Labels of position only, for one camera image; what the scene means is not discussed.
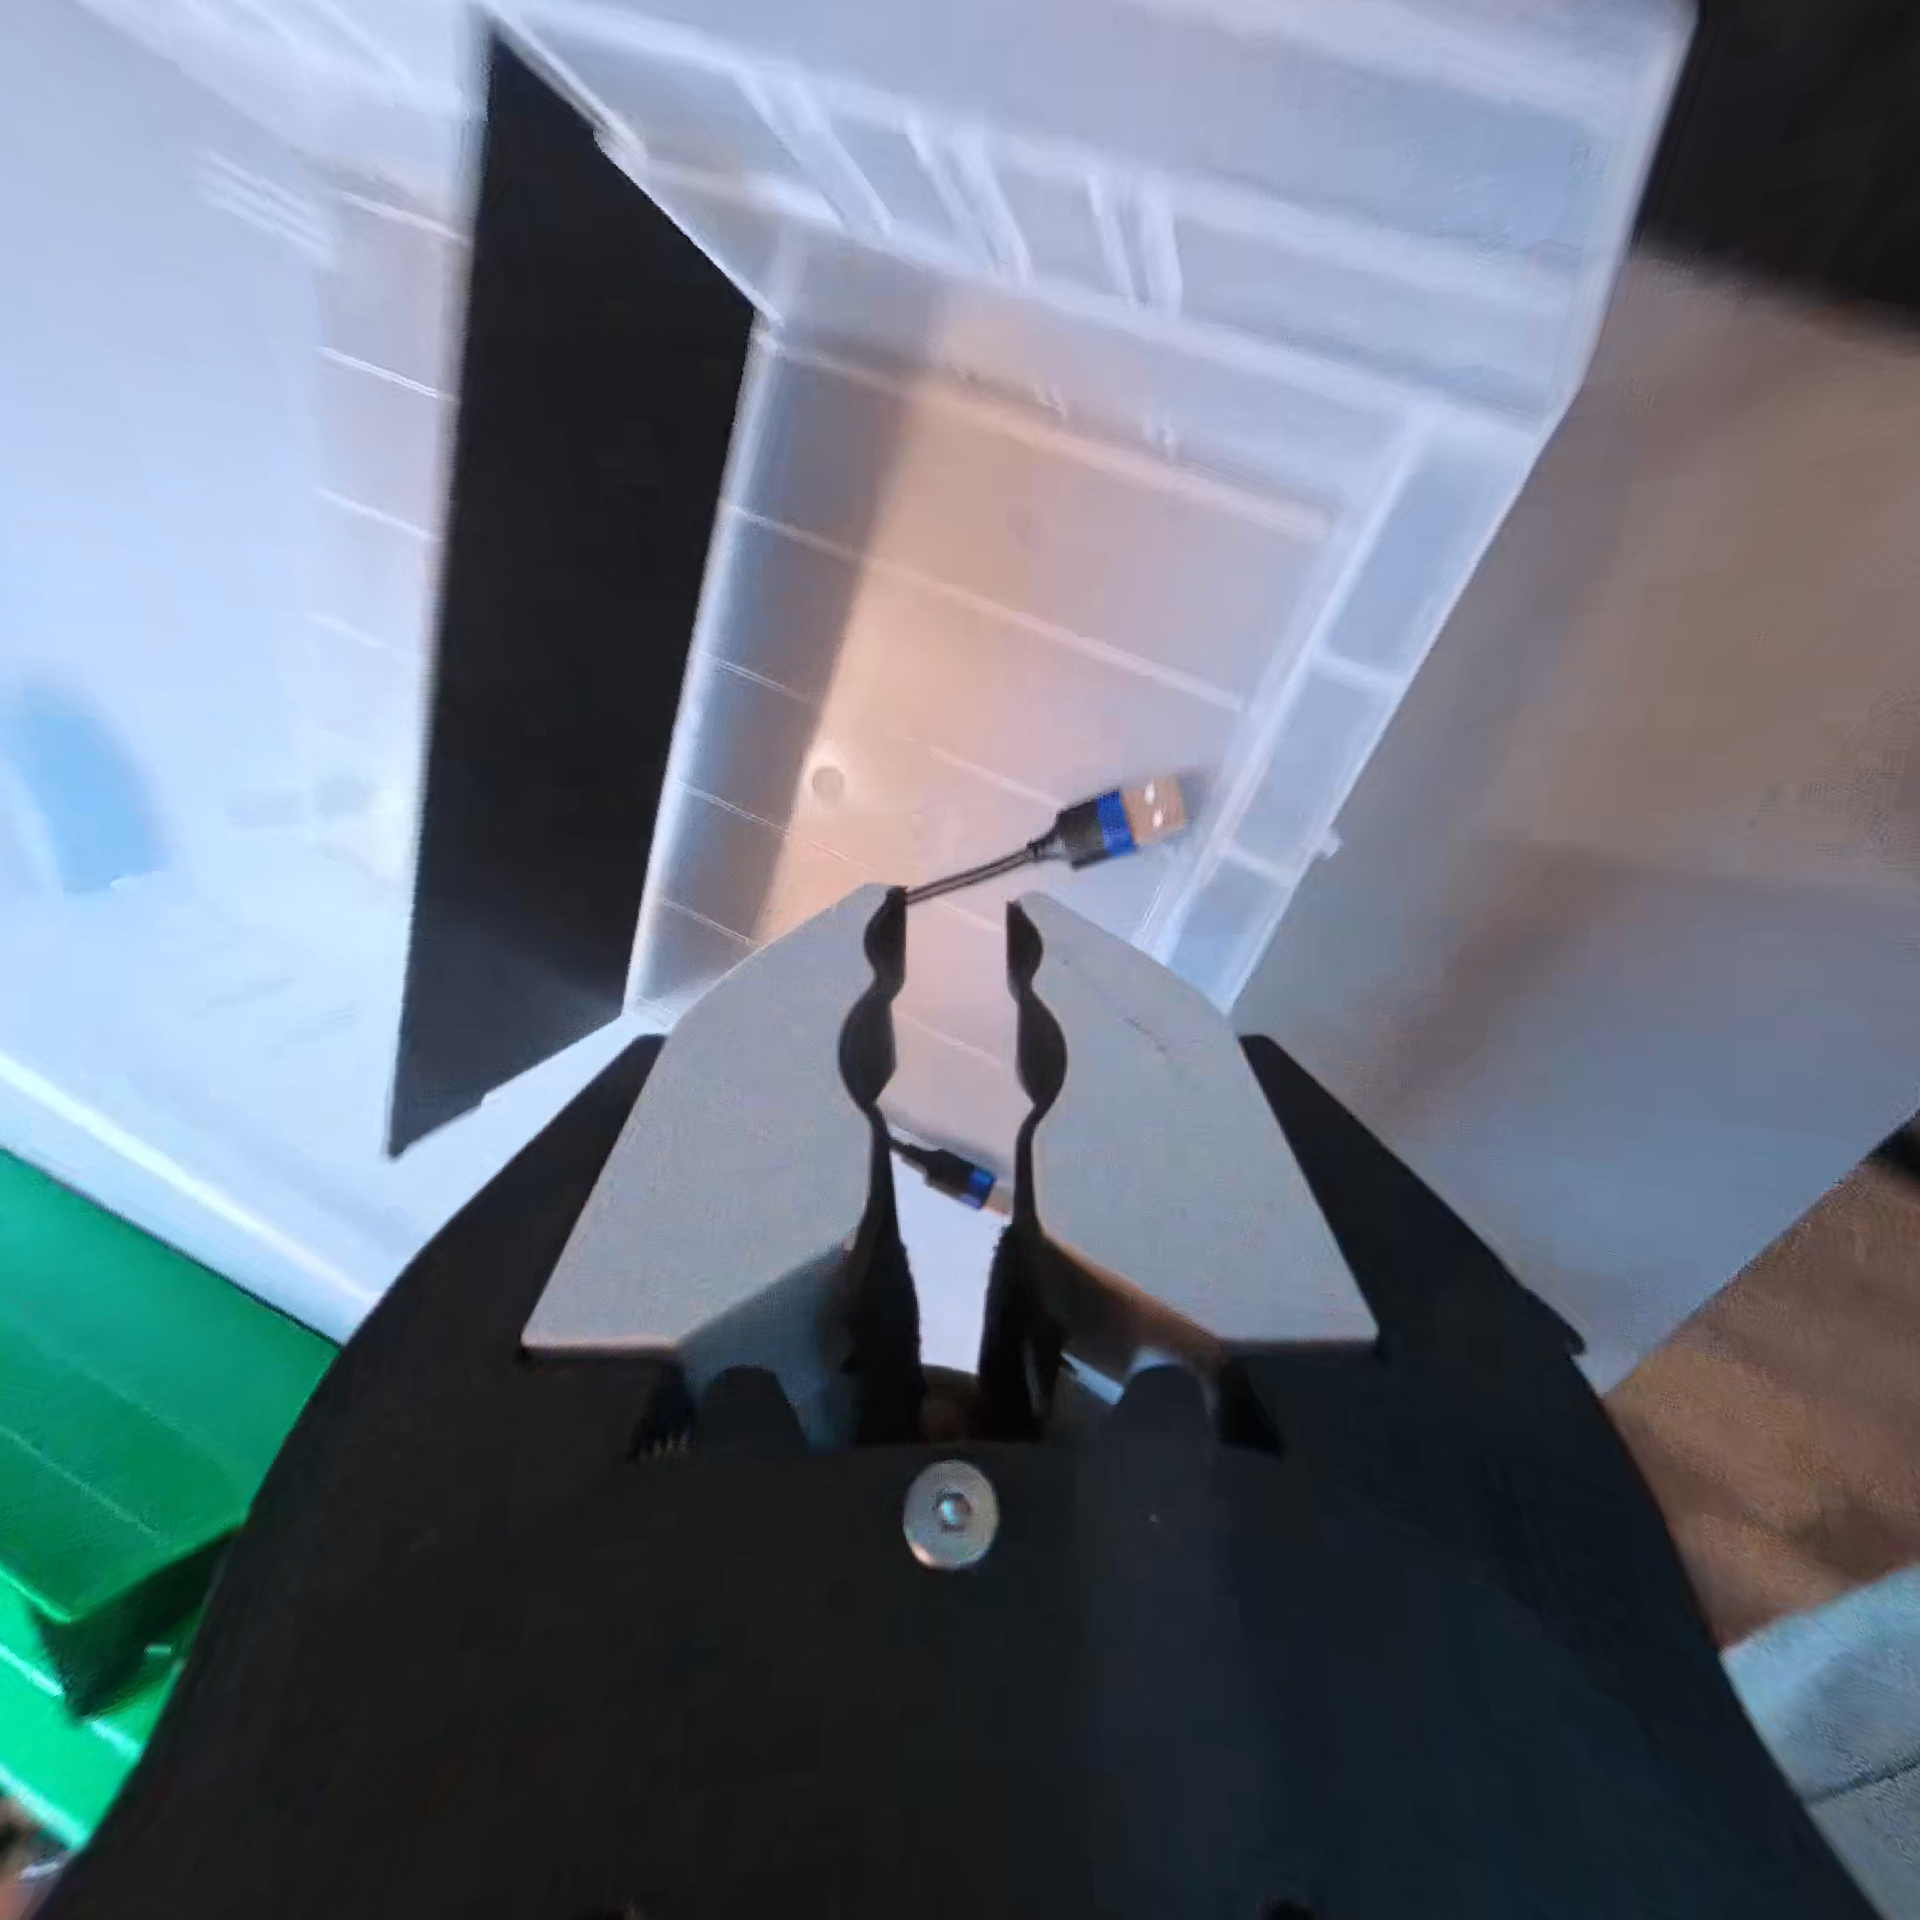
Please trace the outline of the clear plastic storage box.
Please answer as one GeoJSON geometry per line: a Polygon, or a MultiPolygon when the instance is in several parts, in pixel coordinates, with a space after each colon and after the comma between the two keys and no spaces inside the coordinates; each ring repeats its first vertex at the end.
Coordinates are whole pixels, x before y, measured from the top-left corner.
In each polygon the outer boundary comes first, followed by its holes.
{"type": "Polygon", "coordinates": [[[755,348],[629,995],[1052,881],[1235,999],[1588,367],[1687,4],[494,4],[755,348]]]}

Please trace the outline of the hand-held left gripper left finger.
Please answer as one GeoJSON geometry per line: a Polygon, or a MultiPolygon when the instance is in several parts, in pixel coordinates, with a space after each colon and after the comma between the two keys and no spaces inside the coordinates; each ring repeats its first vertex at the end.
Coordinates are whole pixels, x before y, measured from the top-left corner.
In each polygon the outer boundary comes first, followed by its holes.
{"type": "Polygon", "coordinates": [[[921,1309],[879,1100],[907,892],[861,885],[671,1028],[522,1348],[767,1371],[823,1442],[915,1442],[921,1309]]]}

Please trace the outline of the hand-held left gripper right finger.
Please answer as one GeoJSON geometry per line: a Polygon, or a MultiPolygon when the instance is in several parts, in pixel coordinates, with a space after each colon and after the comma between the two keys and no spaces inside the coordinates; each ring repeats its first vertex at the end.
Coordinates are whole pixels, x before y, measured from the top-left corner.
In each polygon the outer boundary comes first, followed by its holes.
{"type": "Polygon", "coordinates": [[[1049,895],[1008,908],[1004,967],[1030,1111],[980,1403],[1049,1407],[1067,1364],[1214,1388],[1245,1357],[1372,1351],[1377,1316],[1212,999],[1049,895]]]}

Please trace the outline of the black usb cable blue bands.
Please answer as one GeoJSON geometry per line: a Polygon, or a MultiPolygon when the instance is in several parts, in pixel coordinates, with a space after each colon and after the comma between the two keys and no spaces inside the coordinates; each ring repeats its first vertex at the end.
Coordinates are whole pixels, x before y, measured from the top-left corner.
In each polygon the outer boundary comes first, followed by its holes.
{"type": "MultiPolygon", "coordinates": [[[[1022,849],[980,863],[976,868],[911,885],[904,889],[904,901],[907,908],[943,901],[1008,877],[1022,877],[1030,868],[1068,868],[1081,874],[1087,868],[1103,868],[1112,860],[1132,860],[1139,850],[1160,849],[1185,832],[1188,797],[1178,777],[1157,776],[1132,787],[1109,787],[1089,801],[1060,808],[1049,829],[1022,849]]],[[[998,1176],[967,1155],[894,1131],[889,1131],[887,1141],[893,1159],[911,1169],[931,1193],[972,1214],[1012,1209],[1002,1193],[998,1176]]]]}

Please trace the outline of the pale grey cloth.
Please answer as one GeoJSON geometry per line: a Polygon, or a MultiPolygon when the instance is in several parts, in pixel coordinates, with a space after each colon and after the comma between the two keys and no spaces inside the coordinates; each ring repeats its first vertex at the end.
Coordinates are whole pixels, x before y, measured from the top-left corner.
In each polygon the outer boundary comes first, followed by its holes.
{"type": "Polygon", "coordinates": [[[1917,1569],[1773,1619],[1720,1661],[1864,1896],[1885,1917],[1915,1917],[1917,1569]]]}

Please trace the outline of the green plastic bin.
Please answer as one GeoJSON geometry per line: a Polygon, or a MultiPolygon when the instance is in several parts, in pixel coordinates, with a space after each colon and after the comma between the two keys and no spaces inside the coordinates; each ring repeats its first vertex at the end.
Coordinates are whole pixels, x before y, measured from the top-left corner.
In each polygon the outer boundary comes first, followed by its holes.
{"type": "Polygon", "coordinates": [[[337,1344],[2,1157],[2,1799],[65,1848],[153,1736],[337,1344]]]}

